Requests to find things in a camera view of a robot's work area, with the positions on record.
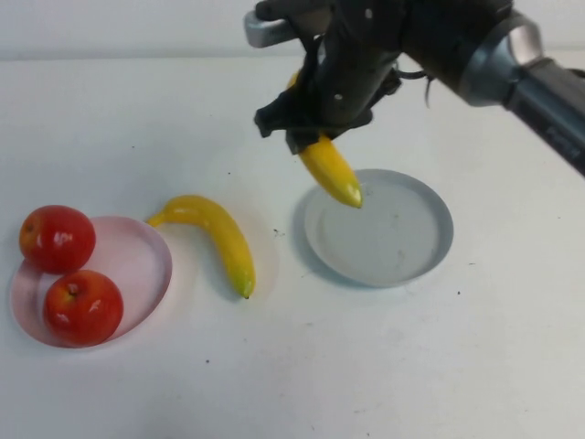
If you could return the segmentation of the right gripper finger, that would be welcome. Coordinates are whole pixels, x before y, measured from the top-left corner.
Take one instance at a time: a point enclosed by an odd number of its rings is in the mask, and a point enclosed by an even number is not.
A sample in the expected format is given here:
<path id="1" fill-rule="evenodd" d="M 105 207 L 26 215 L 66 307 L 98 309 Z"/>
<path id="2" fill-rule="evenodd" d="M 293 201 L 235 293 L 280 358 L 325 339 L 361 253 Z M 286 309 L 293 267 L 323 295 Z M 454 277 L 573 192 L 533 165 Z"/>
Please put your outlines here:
<path id="1" fill-rule="evenodd" d="M 292 154 L 300 154 L 310 145 L 314 145 L 323 137 L 326 140 L 334 140 L 341 134 L 339 128 L 332 127 L 296 127 L 286 130 L 286 144 Z"/>
<path id="2" fill-rule="evenodd" d="M 259 108 L 253 121 L 263 138 L 274 131 L 314 132 L 319 128 L 305 95 L 296 86 L 282 91 L 274 101 Z"/>

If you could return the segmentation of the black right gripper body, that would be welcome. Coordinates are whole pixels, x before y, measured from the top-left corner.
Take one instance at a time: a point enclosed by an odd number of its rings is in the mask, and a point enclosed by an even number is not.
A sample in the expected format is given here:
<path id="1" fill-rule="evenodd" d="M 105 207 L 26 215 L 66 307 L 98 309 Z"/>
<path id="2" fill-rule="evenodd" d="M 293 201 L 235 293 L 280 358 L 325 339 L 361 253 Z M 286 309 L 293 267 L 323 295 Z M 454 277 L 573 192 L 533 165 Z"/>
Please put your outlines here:
<path id="1" fill-rule="evenodd" d="M 314 76 L 317 114 L 326 128 L 348 129 L 370 108 L 401 53 L 404 1 L 336 1 Z"/>

